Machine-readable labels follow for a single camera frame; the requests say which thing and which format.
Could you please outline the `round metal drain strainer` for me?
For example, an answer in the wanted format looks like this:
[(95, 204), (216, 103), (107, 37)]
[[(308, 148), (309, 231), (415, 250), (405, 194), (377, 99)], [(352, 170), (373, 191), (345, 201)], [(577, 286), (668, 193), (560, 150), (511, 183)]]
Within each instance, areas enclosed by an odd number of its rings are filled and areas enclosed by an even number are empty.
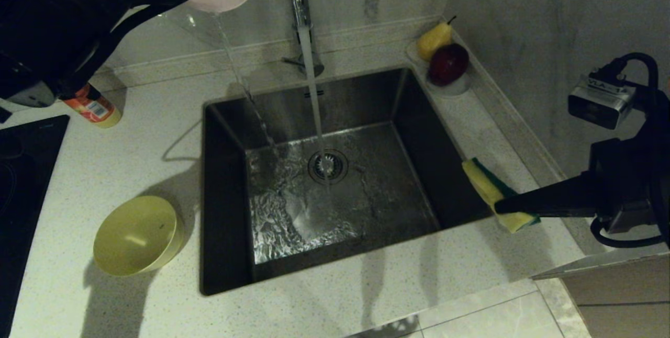
[(349, 159), (344, 153), (326, 149), (323, 154), (313, 153), (308, 161), (308, 175), (320, 185), (335, 185), (345, 179), (349, 173)]

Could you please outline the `yellow pear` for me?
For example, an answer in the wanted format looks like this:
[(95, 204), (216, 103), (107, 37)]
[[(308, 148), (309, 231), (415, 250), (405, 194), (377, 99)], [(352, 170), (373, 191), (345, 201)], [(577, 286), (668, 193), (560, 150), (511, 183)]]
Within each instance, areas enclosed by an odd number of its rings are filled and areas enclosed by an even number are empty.
[(440, 21), (417, 40), (416, 50), (419, 59), (429, 62), (438, 49), (452, 43), (454, 31), (452, 21), (456, 18), (457, 15), (454, 15), (447, 21)]

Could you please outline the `black induction cooktop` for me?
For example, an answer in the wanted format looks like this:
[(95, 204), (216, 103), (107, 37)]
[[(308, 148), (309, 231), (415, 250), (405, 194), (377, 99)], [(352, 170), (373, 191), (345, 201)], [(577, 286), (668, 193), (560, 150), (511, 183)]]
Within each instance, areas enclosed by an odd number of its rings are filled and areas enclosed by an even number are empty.
[(0, 130), (0, 338), (9, 338), (41, 208), (70, 117)]

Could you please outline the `yellow plastic bowl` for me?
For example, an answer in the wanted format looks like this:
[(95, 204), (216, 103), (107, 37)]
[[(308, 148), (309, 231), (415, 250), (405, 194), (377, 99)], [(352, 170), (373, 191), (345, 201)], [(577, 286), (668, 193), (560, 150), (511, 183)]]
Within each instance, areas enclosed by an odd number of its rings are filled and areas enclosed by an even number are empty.
[(158, 196), (140, 196), (112, 211), (100, 225), (93, 259), (103, 272), (127, 277), (157, 271), (184, 243), (182, 217)]

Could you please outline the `orange label dish soap bottle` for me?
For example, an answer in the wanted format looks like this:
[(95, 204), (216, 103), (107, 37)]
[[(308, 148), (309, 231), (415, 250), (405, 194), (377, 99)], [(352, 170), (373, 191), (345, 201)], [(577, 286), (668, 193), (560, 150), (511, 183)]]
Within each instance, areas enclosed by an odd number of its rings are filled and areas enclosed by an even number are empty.
[(73, 95), (60, 99), (86, 121), (99, 128), (112, 128), (122, 119), (120, 109), (91, 83), (86, 83)]

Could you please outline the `green and yellow sponge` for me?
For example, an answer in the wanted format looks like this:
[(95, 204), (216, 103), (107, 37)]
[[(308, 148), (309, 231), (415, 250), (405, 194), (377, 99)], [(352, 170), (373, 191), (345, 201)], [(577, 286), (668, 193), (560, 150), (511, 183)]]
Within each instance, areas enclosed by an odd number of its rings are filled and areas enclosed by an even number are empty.
[(510, 233), (516, 233), (533, 224), (541, 223), (540, 217), (529, 212), (502, 214), (496, 210), (497, 202), (517, 196), (518, 193), (489, 171), (476, 157), (463, 161), (461, 166), (474, 190), (493, 212), (496, 221)]

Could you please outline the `beige wooden cabinet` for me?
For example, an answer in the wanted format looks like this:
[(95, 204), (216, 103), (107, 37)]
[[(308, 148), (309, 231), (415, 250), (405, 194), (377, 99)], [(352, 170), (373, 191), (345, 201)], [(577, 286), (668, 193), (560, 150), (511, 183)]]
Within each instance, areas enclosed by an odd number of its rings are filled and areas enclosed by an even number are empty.
[(670, 254), (533, 280), (565, 338), (670, 338)]

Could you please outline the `stainless steel sink basin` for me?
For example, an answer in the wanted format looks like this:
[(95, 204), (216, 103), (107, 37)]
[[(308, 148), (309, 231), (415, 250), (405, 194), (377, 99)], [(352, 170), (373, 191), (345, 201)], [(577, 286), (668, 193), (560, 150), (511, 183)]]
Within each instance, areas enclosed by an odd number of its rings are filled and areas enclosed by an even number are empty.
[(330, 188), (308, 175), (319, 149), (307, 85), (204, 107), (203, 295), (489, 217), (411, 69), (321, 81), (317, 93), (325, 150), (349, 159)]

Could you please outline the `dark red apple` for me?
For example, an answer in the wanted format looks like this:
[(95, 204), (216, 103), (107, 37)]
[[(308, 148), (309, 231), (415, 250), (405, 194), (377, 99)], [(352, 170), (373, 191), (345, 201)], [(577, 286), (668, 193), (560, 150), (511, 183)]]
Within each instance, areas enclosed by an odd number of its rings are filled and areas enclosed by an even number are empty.
[(469, 64), (469, 53), (461, 44), (440, 47), (429, 62), (428, 80), (433, 85), (445, 87), (463, 76)]

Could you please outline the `running water stream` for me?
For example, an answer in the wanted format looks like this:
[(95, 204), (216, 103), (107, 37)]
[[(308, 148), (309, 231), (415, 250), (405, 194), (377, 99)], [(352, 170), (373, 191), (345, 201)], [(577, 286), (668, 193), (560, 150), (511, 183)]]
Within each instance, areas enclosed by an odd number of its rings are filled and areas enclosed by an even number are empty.
[(297, 30), (300, 40), (301, 51), (304, 59), (304, 68), (306, 71), (308, 81), (309, 100), (311, 102), (313, 118), (316, 128), (317, 143), (319, 149), (318, 152), (323, 154), (323, 152), (325, 151), (325, 141), (323, 140), (321, 130), (321, 114), (320, 114), (320, 105), (317, 93), (316, 74), (314, 71), (315, 62), (314, 62), (314, 55), (312, 54), (310, 29), (308, 26), (299, 26)]

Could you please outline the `small white dish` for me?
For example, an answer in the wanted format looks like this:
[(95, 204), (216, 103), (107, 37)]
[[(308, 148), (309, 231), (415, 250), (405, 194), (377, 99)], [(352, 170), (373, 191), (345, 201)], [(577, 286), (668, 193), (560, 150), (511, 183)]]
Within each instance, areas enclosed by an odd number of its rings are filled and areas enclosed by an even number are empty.
[(463, 95), (471, 88), (471, 77), (469, 74), (464, 73), (456, 81), (450, 83), (446, 86), (438, 86), (433, 84), (428, 78), (428, 67), (429, 62), (424, 61), (417, 52), (416, 42), (410, 40), (408, 45), (405, 47), (405, 54), (407, 55), (409, 61), (412, 62), (418, 69), (421, 71), (423, 76), (425, 76), (426, 85), (428, 90), (432, 93), (436, 93), (441, 99), (452, 99), (457, 96)]

